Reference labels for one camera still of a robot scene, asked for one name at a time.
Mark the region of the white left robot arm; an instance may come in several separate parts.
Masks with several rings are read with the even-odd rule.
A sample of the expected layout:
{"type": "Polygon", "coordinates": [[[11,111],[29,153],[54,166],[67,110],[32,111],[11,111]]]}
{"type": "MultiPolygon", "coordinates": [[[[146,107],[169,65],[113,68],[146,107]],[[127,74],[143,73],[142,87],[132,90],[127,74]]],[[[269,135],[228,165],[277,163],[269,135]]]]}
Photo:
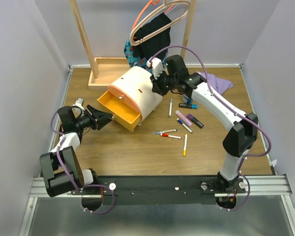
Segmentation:
{"type": "Polygon", "coordinates": [[[55,197],[81,188],[94,194],[99,189],[97,175],[93,169],[81,169],[75,151],[82,142],[84,130],[100,130],[113,120],[113,115],[90,105],[86,109],[64,106],[56,114],[61,121],[60,130],[54,131],[59,135],[59,142],[39,158],[47,194],[55,197]]]}

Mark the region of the round blue white tin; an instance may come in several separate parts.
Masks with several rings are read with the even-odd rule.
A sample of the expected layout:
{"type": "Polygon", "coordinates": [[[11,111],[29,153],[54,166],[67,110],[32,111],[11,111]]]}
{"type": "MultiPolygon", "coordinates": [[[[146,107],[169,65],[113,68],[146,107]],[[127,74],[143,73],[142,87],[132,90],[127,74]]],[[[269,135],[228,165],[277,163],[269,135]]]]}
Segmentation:
{"type": "Polygon", "coordinates": [[[185,104],[192,104],[193,103],[193,99],[192,98],[189,98],[186,94],[184,94],[182,96],[182,101],[185,104]]]}

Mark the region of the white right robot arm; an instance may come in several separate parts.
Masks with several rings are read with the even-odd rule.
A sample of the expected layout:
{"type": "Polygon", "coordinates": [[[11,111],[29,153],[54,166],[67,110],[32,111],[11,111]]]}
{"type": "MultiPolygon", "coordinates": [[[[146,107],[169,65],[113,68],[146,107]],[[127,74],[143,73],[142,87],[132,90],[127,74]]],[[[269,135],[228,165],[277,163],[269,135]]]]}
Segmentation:
{"type": "Polygon", "coordinates": [[[208,76],[190,74],[180,55],[168,57],[165,62],[158,58],[147,61],[152,70],[152,91],[161,96],[177,91],[207,108],[228,131],[223,140],[226,152],[223,166],[218,172],[215,186],[219,192],[233,189],[245,155],[257,139],[258,117],[236,108],[208,83],[208,76]]]}

